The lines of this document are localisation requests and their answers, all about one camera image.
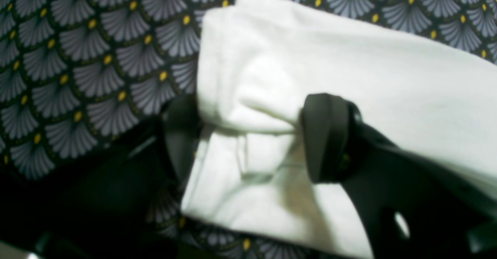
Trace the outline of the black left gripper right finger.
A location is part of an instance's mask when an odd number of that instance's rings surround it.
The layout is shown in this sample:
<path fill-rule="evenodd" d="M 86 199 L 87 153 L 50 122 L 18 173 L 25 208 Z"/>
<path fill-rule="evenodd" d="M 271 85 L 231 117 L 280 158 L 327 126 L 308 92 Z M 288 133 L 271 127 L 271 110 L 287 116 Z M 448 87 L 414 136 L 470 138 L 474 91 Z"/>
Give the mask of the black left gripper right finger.
<path fill-rule="evenodd" d="M 310 94 L 301 111 L 307 171 L 338 183 L 376 259 L 495 259 L 496 201 L 363 123 L 358 107 Z"/>

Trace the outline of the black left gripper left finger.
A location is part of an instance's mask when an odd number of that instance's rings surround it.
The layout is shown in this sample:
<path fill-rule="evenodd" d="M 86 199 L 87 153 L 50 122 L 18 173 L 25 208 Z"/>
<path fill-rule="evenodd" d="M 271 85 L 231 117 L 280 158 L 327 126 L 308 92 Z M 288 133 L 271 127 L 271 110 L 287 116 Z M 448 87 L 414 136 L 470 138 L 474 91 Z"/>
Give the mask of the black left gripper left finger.
<path fill-rule="evenodd" d="M 106 149 L 52 172 L 35 252 L 45 259 L 134 259 L 174 253 L 143 236 L 148 206 L 161 187 L 179 183 L 193 162 L 195 96 L 178 96 Z"/>

